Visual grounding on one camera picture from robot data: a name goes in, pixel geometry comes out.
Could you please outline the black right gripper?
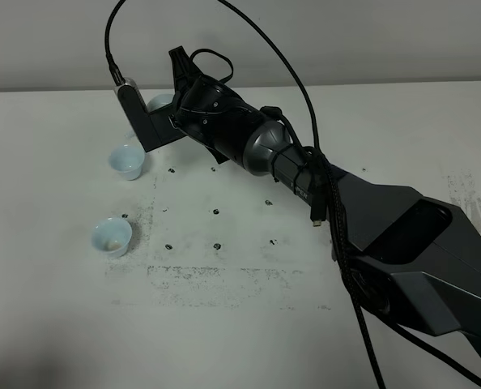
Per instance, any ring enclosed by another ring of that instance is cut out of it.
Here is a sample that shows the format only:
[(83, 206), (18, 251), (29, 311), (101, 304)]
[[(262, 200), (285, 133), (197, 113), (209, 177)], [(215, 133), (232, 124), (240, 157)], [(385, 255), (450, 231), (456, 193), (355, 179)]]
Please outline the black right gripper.
[(248, 105), (224, 83), (202, 75), (182, 46), (169, 51), (175, 94), (181, 97), (176, 127), (207, 147), (218, 165), (239, 165), (249, 138), (265, 115)]

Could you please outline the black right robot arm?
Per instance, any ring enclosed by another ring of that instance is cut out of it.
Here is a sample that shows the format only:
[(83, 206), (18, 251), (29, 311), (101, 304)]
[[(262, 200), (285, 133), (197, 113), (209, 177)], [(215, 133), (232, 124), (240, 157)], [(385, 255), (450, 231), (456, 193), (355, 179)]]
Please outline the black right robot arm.
[[(173, 125), (223, 163), (271, 175), (328, 220), (316, 152), (292, 143), (280, 109), (255, 109), (225, 79), (204, 75), (182, 48), (169, 53)], [(430, 336), (461, 332), (481, 357), (481, 236), (460, 207), (408, 186), (331, 169), (343, 205), (351, 278), (363, 306)]]

